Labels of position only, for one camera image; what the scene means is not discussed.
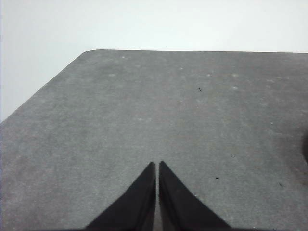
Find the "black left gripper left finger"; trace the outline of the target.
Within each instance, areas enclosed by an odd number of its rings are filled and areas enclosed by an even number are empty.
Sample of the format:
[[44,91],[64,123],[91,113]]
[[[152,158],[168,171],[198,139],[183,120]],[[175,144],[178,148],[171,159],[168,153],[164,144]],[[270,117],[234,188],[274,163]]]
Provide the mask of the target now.
[[152,229],[155,203],[155,163],[150,162],[123,195],[86,229]]

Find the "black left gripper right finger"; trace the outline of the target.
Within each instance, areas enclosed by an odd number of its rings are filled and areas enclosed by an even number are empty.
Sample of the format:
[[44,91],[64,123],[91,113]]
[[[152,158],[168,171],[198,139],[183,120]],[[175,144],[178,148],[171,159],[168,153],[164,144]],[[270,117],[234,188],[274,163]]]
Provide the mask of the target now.
[[164,228],[231,229],[189,191],[164,161],[159,163],[159,198]]

